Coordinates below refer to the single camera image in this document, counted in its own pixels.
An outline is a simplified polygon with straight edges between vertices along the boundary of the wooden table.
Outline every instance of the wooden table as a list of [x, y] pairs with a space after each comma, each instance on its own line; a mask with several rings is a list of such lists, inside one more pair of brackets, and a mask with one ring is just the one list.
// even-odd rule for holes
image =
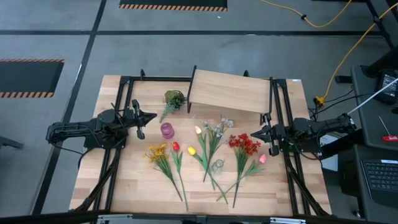
[[[111, 108], [111, 103], [114, 103], [116, 99], [119, 79], [120, 76], [116, 75], [104, 76], [94, 116], [103, 110]], [[287, 84], [293, 116], [308, 118], [307, 104], [301, 81], [287, 80]], [[187, 114], [186, 106], [184, 106], [180, 111], [165, 118], [165, 122], [170, 122], [173, 125], [175, 136], [171, 140], [162, 138], [159, 117], [165, 106], [164, 93], [167, 90], [180, 90], [187, 95], [188, 87], [189, 82], [134, 82], [132, 99], [138, 100], [142, 111], [157, 113], [158, 117], [144, 128], [145, 140], [137, 138], [134, 128], [129, 130], [131, 134], [127, 140], [126, 147], [121, 153], [111, 211], [119, 213], [187, 213], [184, 202], [180, 201], [170, 180], [163, 173], [153, 169], [154, 165], [142, 157], [144, 151], [148, 150], [151, 144], [177, 141], [184, 151], [181, 173], [187, 193], [189, 213], [291, 216], [292, 209], [282, 154], [276, 157], [268, 156], [266, 163], [262, 165], [266, 169], [264, 172], [246, 177], [241, 181], [236, 205], [235, 208], [232, 208], [233, 192], [227, 195], [228, 205], [223, 200], [215, 202], [220, 192], [213, 190], [210, 178], [202, 182], [204, 175], [202, 166], [186, 151], [188, 146], [193, 146], [201, 155], [201, 147], [194, 131], [194, 126], [200, 125], [197, 119], [208, 120], [211, 124], [218, 123], [221, 115], [224, 118], [232, 119], [234, 127], [226, 131], [226, 137], [228, 137], [230, 134], [250, 134], [260, 130], [258, 113], [194, 104], [190, 114]], [[272, 122], [275, 124], [277, 120], [275, 110], [272, 112], [272, 118]], [[261, 154], [268, 155], [268, 147], [268, 144], [263, 144], [259, 149], [259, 154], [253, 156], [253, 159], [258, 159]], [[103, 154], [104, 149], [94, 149], [83, 158], [70, 208], [79, 206], [93, 190], [100, 175]], [[221, 188], [226, 190], [236, 181], [236, 158], [232, 149], [225, 144], [218, 149], [212, 161], [214, 162], [217, 159], [225, 160], [225, 163], [222, 173], [219, 175], [215, 174], [214, 177]], [[180, 181], [172, 160], [170, 164], [174, 171], [177, 187], [181, 190]], [[322, 208], [330, 213], [330, 204], [320, 162], [310, 161], [302, 157], [302, 167], [309, 191]], [[298, 207], [302, 212], [302, 201], [297, 187], [296, 194]], [[103, 193], [100, 208], [104, 208], [105, 197], [106, 194]]]

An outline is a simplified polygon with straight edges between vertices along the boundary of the gray floor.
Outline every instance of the gray floor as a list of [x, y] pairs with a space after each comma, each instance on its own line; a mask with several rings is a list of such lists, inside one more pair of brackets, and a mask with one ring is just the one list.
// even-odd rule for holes
[[[278, 0], [299, 9], [316, 24], [333, 17], [343, 2]], [[128, 11], [118, 0], [108, 0], [99, 30], [315, 30], [298, 15], [257, 0], [229, 0], [228, 12]], [[374, 1], [377, 12], [387, 9]], [[0, 30], [91, 30], [100, 0], [2, 0]], [[354, 3], [325, 30], [366, 30], [372, 23], [364, 4]], [[386, 16], [388, 31], [398, 43], [396, 21]], [[303, 80], [307, 103], [324, 94], [335, 67], [359, 37], [239, 36], [239, 35], [101, 35], [97, 36], [81, 84], [72, 121], [88, 120], [103, 75], [189, 76], [194, 65], [252, 77], [299, 78]], [[49, 154], [44, 136], [48, 125], [59, 121], [76, 78], [88, 35], [0, 35], [0, 58], [64, 58], [65, 66], [51, 99], [0, 99], [0, 135], [25, 144], [22, 150], [4, 147], [0, 151], [0, 217], [30, 213], [37, 185]], [[366, 38], [342, 66], [349, 75], [352, 65], [368, 64], [388, 51], [379, 37]], [[350, 90], [350, 85], [333, 84], [329, 98]], [[355, 106], [354, 100], [320, 115], [332, 118]], [[65, 147], [80, 150], [82, 140]], [[44, 206], [45, 213], [65, 212], [72, 196], [78, 156], [62, 152]], [[333, 213], [354, 218], [353, 198], [341, 194], [333, 174], [325, 173]]]

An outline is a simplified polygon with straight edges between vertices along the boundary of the orange striped tape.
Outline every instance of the orange striped tape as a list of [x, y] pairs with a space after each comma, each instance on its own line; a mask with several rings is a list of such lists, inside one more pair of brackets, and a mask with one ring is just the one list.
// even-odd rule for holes
[[0, 92], [0, 98], [51, 98], [53, 95], [52, 92]]
[[0, 62], [65, 62], [64, 59], [0, 59]]
[[189, 10], [189, 11], [217, 11], [226, 12], [227, 7], [208, 7], [208, 6], [161, 6], [161, 5], [142, 5], [142, 4], [122, 4], [121, 9], [158, 9], [158, 10]]

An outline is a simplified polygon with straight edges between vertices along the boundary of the yellow tulip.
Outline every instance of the yellow tulip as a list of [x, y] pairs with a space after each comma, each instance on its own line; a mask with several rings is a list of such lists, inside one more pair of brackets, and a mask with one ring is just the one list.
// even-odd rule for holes
[[191, 155], [195, 155], [197, 153], [197, 150], [194, 147], [190, 146], [188, 147], [188, 152]]
[[195, 126], [195, 132], [197, 134], [201, 134], [201, 129], [198, 126]]

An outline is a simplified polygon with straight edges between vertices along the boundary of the wooden board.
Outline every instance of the wooden board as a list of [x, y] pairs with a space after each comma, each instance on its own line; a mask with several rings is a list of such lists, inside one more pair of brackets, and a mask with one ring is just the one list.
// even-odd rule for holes
[[268, 80], [196, 69], [189, 100], [191, 103], [266, 113], [268, 96]]
[[[120, 76], [104, 76], [94, 114], [110, 109], [116, 99]], [[304, 98], [302, 84], [299, 80], [287, 80], [290, 102], [294, 117], [308, 117], [307, 104]], [[167, 90], [180, 90], [187, 94], [188, 82], [134, 82], [132, 99], [137, 99], [142, 111], [161, 114], [164, 106], [164, 93]], [[215, 202], [220, 193], [214, 191], [210, 179], [203, 183], [204, 170], [201, 165], [187, 153], [186, 148], [193, 146], [201, 155], [201, 147], [194, 131], [199, 120], [208, 120], [211, 124], [219, 122], [223, 117], [234, 120], [234, 127], [226, 131], [226, 135], [252, 133], [260, 130], [258, 113], [231, 110], [207, 105], [195, 104], [191, 113], [187, 114], [184, 106], [180, 111], [167, 116], [165, 122], [170, 122], [175, 130], [171, 140], [162, 138], [159, 116], [152, 120], [145, 128], [145, 140], [139, 140], [136, 130], [131, 128], [126, 148], [122, 150], [117, 181], [115, 185], [112, 212], [122, 213], [167, 213], [184, 214], [185, 204], [181, 202], [173, 185], [154, 165], [142, 158], [144, 151], [151, 144], [177, 141], [184, 151], [182, 159], [182, 178], [184, 181], [189, 213], [207, 215], [259, 215], [259, 216], [291, 216], [290, 197], [282, 155], [267, 157], [262, 165], [266, 170], [261, 174], [246, 177], [241, 181], [235, 208], [232, 208], [233, 193], [228, 194], [229, 205], [223, 200]], [[260, 154], [268, 155], [268, 144], [263, 144], [259, 154], [253, 156], [258, 159]], [[84, 198], [93, 190], [98, 181], [100, 167], [103, 160], [103, 149], [94, 149], [82, 160], [70, 208], [79, 206]], [[222, 145], [212, 161], [225, 160], [221, 174], [215, 174], [215, 179], [226, 190], [236, 181], [236, 158], [228, 145]], [[181, 190], [180, 181], [174, 163], [170, 161], [174, 172], [174, 179]], [[302, 157], [305, 181], [309, 191], [327, 212], [330, 212], [329, 200], [319, 161], [310, 161]], [[106, 194], [103, 193], [100, 208], [104, 208]], [[297, 193], [297, 201], [302, 211], [302, 201]]]

